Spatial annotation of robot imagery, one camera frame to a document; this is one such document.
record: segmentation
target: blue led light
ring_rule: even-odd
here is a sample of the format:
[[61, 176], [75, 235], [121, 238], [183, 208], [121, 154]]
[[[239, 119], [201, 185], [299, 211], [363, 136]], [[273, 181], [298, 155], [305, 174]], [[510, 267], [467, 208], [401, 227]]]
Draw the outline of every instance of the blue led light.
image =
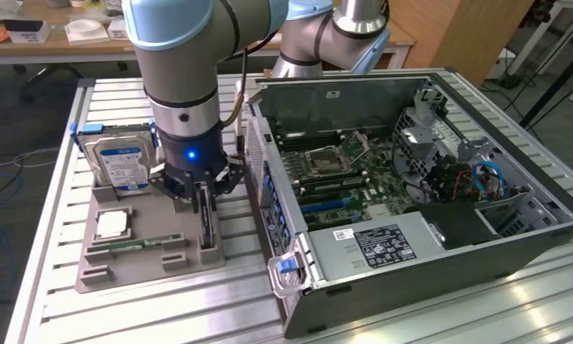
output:
[[194, 150], [189, 150], [186, 152], [186, 159], [195, 160], [197, 159], [197, 152]]

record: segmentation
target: blue cable on floor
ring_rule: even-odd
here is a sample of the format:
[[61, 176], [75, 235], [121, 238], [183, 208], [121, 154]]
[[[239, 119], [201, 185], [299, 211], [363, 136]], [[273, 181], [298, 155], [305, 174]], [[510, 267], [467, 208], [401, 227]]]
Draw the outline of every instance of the blue cable on floor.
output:
[[1, 206], [3, 203], [6, 203], [7, 201], [10, 201], [10, 199], [21, 191], [21, 177], [15, 176], [14, 174], [7, 174], [7, 173], [0, 173], [0, 177], [13, 178], [14, 179], [14, 183], [17, 184], [15, 187], [14, 187], [13, 192], [10, 193], [10, 195], [7, 195], [7, 197], [0, 201], [0, 206]]
[[0, 229], [1, 244], [3, 245], [3, 250], [6, 252], [7, 260], [10, 261], [10, 274], [7, 276], [6, 282], [0, 286], [0, 294], [5, 291], [6, 287], [10, 285], [14, 279], [14, 257], [11, 256], [10, 241], [7, 240], [5, 232]]

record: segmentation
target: power supply label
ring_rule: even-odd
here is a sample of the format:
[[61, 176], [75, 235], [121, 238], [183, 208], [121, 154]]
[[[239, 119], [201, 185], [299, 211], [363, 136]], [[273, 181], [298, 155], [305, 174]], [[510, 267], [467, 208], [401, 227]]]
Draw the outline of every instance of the power supply label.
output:
[[395, 224], [358, 231], [354, 238], [366, 263], [373, 269], [415, 258], [411, 246]]
[[137, 147], [106, 149], [99, 152], [113, 186], [119, 190], [147, 187], [146, 167], [138, 162], [142, 151]]

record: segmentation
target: barcode sticker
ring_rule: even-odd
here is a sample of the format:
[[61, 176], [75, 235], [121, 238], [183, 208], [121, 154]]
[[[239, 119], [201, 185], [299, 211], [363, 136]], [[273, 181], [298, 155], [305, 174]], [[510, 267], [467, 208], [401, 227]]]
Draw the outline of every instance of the barcode sticker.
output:
[[333, 231], [333, 236], [335, 237], [335, 241], [351, 239], [354, 237], [354, 231], [351, 228]]

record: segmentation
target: metal slotted tabletop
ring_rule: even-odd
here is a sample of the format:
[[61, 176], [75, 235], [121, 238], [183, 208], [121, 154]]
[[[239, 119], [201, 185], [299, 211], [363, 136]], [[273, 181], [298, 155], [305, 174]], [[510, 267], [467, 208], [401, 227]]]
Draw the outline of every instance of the metal slotted tabletop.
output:
[[[443, 70], [419, 72], [439, 73], [573, 195], [571, 170], [466, 80]], [[233, 108], [238, 77], [218, 77], [222, 119]], [[449, 106], [447, 110], [449, 119], [467, 137], [483, 135], [457, 107]], [[69, 122], [134, 124], [145, 123], [149, 117], [141, 79], [81, 81]], [[225, 131], [223, 143], [229, 153], [234, 150], [233, 130]], [[565, 339], [573, 343], [573, 241], [503, 279], [313, 336], [285, 340], [243, 185], [218, 204], [225, 267], [81, 295], [71, 287], [91, 181], [89, 165], [66, 131], [6, 343], [481, 344]]]

